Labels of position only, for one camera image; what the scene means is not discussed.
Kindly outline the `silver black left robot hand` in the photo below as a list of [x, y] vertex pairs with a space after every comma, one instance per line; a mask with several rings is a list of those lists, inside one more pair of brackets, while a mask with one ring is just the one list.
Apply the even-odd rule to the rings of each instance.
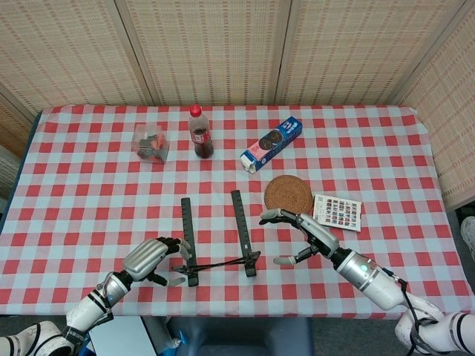
[[145, 240], [131, 251], [123, 260], [123, 269], [134, 282], [148, 280], [161, 286], [178, 286], [186, 281], [184, 277], [167, 280], [154, 271], [165, 256], [179, 253], [187, 261], [191, 246], [178, 238], [159, 237]]

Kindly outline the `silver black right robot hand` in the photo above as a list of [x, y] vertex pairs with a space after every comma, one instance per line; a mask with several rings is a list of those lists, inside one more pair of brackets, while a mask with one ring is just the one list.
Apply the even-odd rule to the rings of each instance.
[[289, 223], [301, 231], [307, 238], [309, 246], [294, 256], [276, 257], [273, 262], [281, 266], [293, 266], [317, 253], [327, 259], [339, 248], [338, 239], [322, 227], [308, 214], [294, 214], [284, 209], [276, 208], [261, 214], [260, 225], [267, 223]]

